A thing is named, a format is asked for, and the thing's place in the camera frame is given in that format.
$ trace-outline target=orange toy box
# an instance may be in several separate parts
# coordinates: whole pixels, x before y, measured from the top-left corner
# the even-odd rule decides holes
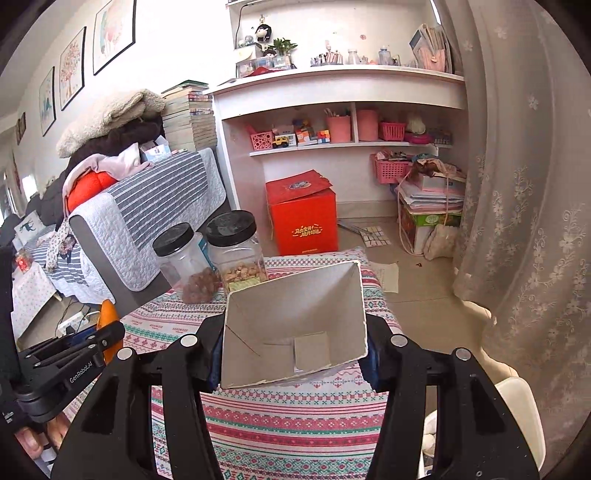
[[[267,182],[267,204],[280,255],[339,249],[336,195],[330,187],[316,170]]]

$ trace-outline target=black jar lid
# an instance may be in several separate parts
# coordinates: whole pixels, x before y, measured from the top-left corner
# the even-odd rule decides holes
[[[245,242],[256,233],[254,215],[246,210],[233,210],[211,219],[205,236],[214,247],[232,247]]]
[[[156,237],[152,243],[154,252],[159,257],[167,257],[187,245],[194,237],[195,232],[187,222],[170,227]]]

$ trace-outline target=tablecloth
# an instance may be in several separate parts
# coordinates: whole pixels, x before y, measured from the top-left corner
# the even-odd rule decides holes
[[[20,338],[55,292],[56,288],[37,262],[33,262],[25,273],[17,269],[12,283],[14,310],[11,314],[15,340]]]
[[[265,259],[270,278],[347,260],[361,264],[365,310],[401,333],[363,249]],[[124,343],[138,353],[160,350],[223,312],[220,292],[210,304],[185,305],[165,293],[127,315]],[[80,406],[72,402],[68,416]],[[355,363],[336,375],[291,387],[217,390],[202,394],[207,428],[225,480],[364,478],[384,416],[387,394],[373,392]],[[162,392],[152,391],[152,429],[158,472],[171,477]]]

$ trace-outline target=baseboard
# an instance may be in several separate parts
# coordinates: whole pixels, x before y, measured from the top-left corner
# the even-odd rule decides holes
[[[368,202],[337,202],[338,218],[397,217],[396,200],[370,200]]]

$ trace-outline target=silver screw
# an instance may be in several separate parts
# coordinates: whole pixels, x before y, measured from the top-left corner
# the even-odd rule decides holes
[[[460,360],[469,360],[472,357],[470,350],[466,350],[465,348],[459,348],[456,350],[456,357]]]
[[[134,354],[134,351],[131,348],[126,346],[117,352],[117,358],[119,360],[127,360],[133,354]]]
[[[194,335],[185,335],[181,338],[181,345],[189,347],[195,345],[198,341],[199,339]]]
[[[392,345],[395,346],[405,346],[408,343],[408,340],[404,335],[392,335],[390,341],[392,342]]]

